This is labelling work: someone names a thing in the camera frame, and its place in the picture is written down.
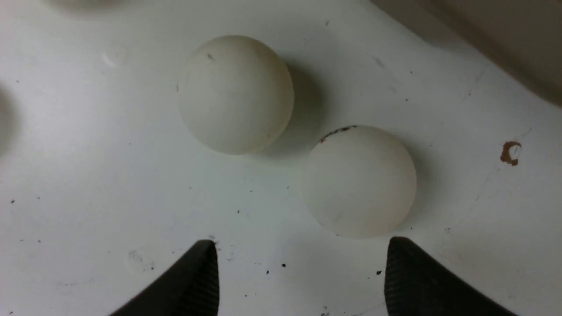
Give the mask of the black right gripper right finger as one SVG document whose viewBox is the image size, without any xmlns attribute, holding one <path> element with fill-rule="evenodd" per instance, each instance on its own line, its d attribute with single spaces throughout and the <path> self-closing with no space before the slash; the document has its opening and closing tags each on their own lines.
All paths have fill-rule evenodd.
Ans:
<svg viewBox="0 0 562 316">
<path fill-rule="evenodd" d="M 389 240 L 385 304 L 390 316 L 513 316 L 407 237 Z"/>
</svg>

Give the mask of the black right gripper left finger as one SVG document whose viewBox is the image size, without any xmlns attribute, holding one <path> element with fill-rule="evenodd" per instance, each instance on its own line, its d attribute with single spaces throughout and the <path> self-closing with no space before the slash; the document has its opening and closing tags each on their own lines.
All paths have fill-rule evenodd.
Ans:
<svg viewBox="0 0 562 316">
<path fill-rule="evenodd" d="M 113 316 L 217 316 L 220 278 L 216 244 L 199 240 L 165 273 Z"/>
</svg>

